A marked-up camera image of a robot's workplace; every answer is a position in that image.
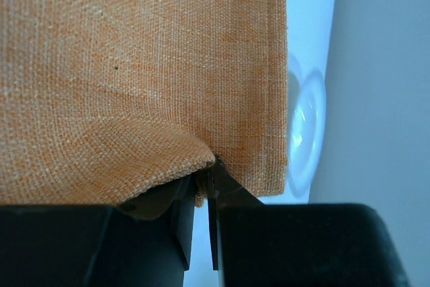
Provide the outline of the clear plastic cup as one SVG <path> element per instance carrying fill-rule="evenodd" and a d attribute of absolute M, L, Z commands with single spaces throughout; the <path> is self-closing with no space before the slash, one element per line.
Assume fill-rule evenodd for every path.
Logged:
<path fill-rule="evenodd" d="M 298 59 L 288 55 L 288 186 L 307 202 L 325 135 L 327 93 L 323 74 L 304 74 Z"/>

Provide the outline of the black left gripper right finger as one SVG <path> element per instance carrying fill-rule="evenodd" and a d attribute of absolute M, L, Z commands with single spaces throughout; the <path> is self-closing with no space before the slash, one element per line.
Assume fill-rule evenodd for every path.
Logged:
<path fill-rule="evenodd" d="M 323 157 L 307 204 L 266 204 L 206 170 L 221 286 L 428 286 L 429 163 Z"/>

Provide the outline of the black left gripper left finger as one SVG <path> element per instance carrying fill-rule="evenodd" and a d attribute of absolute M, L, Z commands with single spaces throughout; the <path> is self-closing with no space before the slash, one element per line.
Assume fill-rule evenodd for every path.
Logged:
<path fill-rule="evenodd" d="M 119 206 L 2 206 L 1 285 L 182 286 L 195 192 L 187 176 Z"/>

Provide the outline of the orange cloth placemat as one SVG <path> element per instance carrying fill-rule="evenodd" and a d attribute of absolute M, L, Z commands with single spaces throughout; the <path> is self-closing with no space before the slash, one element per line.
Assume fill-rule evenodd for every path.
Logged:
<path fill-rule="evenodd" d="M 287 167 L 286 0 L 1 0 L 1 202 L 121 204 Z"/>

